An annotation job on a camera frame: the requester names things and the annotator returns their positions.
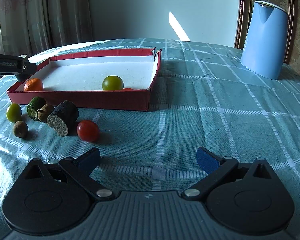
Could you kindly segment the orange mandarin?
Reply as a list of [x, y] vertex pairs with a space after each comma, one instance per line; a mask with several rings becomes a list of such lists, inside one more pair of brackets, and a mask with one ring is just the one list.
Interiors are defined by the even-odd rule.
[[44, 88], [43, 82], [41, 79], [38, 78], [32, 78], [26, 81], [24, 85], [24, 91], [25, 92], [38, 92], [42, 91]]

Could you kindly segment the red cherry tomato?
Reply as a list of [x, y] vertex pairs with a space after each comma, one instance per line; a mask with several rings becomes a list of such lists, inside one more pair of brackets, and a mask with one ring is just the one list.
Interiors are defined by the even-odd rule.
[[100, 137], [100, 129], [93, 121], [83, 120], [77, 125], [77, 135], [83, 141], [94, 142]]

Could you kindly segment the dark cut vegetable chunk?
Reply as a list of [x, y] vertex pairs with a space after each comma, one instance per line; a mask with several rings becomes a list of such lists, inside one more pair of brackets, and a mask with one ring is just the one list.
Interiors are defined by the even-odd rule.
[[67, 136], [79, 116], [77, 106], [68, 100], [61, 102], [47, 117], [46, 123], [55, 130], [58, 136]]

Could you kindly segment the green cherry tomato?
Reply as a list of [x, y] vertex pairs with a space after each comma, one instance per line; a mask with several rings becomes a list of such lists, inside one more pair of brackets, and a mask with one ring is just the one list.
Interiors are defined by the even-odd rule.
[[10, 104], [9, 107], [6, 109], [6, 118], [10, 122], [20, 121], [21, 115], [22, 115], [21, 107], [16, 103]]
[[123, 80], [116, 75], [106, 77], [102, 82], [103, 90], [122, 90], [124, 88]]

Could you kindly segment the green cucumber piece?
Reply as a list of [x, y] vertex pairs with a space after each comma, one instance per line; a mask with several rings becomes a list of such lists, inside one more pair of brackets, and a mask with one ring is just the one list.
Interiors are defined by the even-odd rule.
[[34, 120], [38, 121], [38, 111], [46, 104], [46, 100], [42, 97], [35, 96], [32, 100], [28, 103], [26, 110], [28, 116]]

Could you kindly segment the patterned brown curtain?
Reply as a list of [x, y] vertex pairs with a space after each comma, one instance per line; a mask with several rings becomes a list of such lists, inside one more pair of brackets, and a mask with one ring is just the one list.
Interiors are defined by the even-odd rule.
[[92, 39], [89, 0], [0, 0], [4, 54], [32, 56]]

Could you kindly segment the brown longan fruit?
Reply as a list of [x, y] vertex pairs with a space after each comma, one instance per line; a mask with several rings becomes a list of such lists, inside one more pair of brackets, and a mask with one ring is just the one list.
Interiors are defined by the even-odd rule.
[[54, 111], [55, 107], [50, 104], [45, 104], [43, 105], [39, 110], [38, 110], [38, 119], [40, 122], [46, 122], [47, 117]]
[[28, 126], [24, 121], [17, 121], [13, 126], [13, 134], [18, 138], [26, 137], [28, 131]]

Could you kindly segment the teal checked tablecloth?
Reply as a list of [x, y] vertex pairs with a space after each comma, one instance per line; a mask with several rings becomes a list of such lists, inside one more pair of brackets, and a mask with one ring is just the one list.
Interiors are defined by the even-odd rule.
[[50, 49], [32, 57], [115, 48], [162, 49], [149, 112], [82, 109], [104, 137], [92, 176], [115, 191], [182, 190], [204, 177], [198, 147], [243, 162], [263, 156], [295, 203], [288, 232], [300, 239], [300, 76], [276, 81], [240, 65], [238, 49], [172, 40], [113, 40]]

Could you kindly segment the blue electric kettle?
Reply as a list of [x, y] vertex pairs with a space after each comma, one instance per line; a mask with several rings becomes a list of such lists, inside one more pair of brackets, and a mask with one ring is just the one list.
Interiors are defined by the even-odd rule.
[[287, 12], [270, 2], [255, 1], [241, 64], [271, 80], [279, 78], [286, 51]]

